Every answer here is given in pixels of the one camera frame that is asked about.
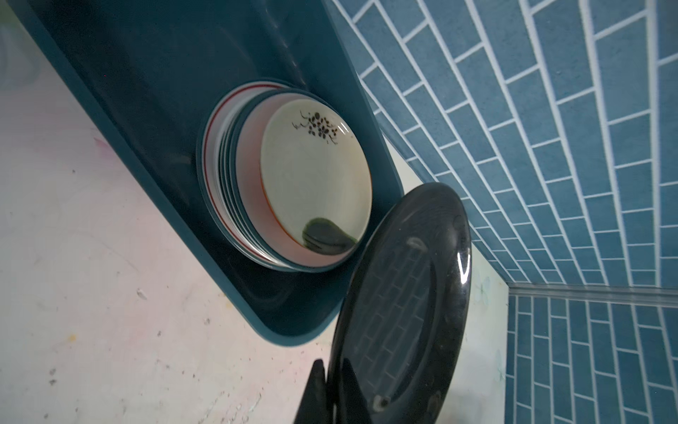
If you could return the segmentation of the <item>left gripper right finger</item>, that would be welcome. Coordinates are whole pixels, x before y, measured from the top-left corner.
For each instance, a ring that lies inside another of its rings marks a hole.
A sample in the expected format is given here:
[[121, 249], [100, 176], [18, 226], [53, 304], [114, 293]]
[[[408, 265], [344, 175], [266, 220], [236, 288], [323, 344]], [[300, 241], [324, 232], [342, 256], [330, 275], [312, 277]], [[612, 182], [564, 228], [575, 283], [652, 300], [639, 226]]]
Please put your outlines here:
[[343, 359], [337, 385], [337, 420], [344, 424], [372, 424], [365, 397], [349, 359]]

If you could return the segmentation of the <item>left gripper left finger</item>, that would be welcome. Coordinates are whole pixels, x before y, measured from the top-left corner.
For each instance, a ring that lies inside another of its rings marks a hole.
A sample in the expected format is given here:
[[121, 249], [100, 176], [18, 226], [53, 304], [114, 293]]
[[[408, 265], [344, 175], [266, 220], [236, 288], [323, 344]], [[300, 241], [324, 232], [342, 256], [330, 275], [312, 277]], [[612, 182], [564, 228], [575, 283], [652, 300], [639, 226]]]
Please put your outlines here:
[[322, 359], [316, 360], [311, 368], [307, 385], [300, 400], [294, 424], [329, 424], [330, 405], [326, 373]]

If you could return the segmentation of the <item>black plate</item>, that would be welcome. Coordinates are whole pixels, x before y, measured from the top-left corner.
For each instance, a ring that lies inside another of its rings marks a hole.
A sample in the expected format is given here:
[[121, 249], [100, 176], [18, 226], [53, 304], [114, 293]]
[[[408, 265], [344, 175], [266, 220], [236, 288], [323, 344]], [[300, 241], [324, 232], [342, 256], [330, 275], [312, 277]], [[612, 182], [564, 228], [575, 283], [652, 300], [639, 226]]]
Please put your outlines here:
[[464, 205], [443, 183], [406, 194], [381, 221], [351, 277], [329, 361], [337, 420], [343, 359], [373, 423], [433, 423], [450, 388], [471, 295]]

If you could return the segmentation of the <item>cream yellow plate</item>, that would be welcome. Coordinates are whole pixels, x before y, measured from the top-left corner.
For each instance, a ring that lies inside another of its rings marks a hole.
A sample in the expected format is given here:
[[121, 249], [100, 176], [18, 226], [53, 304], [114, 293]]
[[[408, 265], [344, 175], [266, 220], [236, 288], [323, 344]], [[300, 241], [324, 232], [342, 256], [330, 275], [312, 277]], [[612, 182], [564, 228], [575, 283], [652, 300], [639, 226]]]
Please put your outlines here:
[[296, 93], [263, 101], [261, 182], [284, 231], [326, 256], [349, 253], [367, 230], [373, 189], [357, 137], [336, 111]]

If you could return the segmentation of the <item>white plate orange sunburst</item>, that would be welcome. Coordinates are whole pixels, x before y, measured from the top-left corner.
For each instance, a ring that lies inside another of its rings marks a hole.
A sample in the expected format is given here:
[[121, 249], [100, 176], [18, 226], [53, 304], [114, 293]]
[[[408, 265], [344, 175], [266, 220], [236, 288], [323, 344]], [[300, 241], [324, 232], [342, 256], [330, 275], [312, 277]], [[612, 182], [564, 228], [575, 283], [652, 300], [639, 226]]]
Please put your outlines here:
[[290, 266], [245, 240], [225, 206], [219, 172], [222, 138], [238, 111], [256, 95], [282, 88], [288, 88], [288, 85], [275, 79], [260, 79], [242, 84], [221, 96], [205, 121], [203, 134], [197, 143], [196, 169], [202, 197], [222, 238], [251, 261], [272, 270], [290, 272]]

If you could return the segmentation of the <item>white plate cloud emblem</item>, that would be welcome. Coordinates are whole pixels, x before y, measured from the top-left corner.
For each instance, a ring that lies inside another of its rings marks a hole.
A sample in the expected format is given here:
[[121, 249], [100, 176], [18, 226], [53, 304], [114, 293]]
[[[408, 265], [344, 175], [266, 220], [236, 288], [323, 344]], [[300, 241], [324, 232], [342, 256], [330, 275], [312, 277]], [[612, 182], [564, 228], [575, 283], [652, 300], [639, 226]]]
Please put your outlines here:
[[[275, 89], [265, 93], [269, 92], [273, 94], [293, 94], [296, 97], [306, 94], [303, 90], [289, 87]], [[245, 212], [245, 207], [240, 197], [241, 190], [237, 180], [237, 160], [235, 159], [235, 153], [233, 152], [235, 143], [231, 141], [231, 134], [235, 121], [238, 119], [243, 108], [245, 108], [251, 100], [246, 102], [246, 104], [238, 111], [238, 115], [233, 119], [230, 127], [224, 134], [222, 144], [219, 148], [219, 172], [222, 195], [224, 196], [228, 213], [231, 216], [233, 223], [242, 232], [246, 241], [253, 243], [257, 249], [266, 254], [270, 254], [273, 258], [290, 266], [290, 272], [325, 272], [331, 270], [344, 261], [347, 254], [316, 254], [315, 252], [298, 245], [298, 243], [289, 236], [285, 236], [283, 241], [276, 244], [276, 247], [270, 247], [266, 240], [263, 240], [259, 232], [254, 228], [252, 219], [250, 219], [249, 215]]]

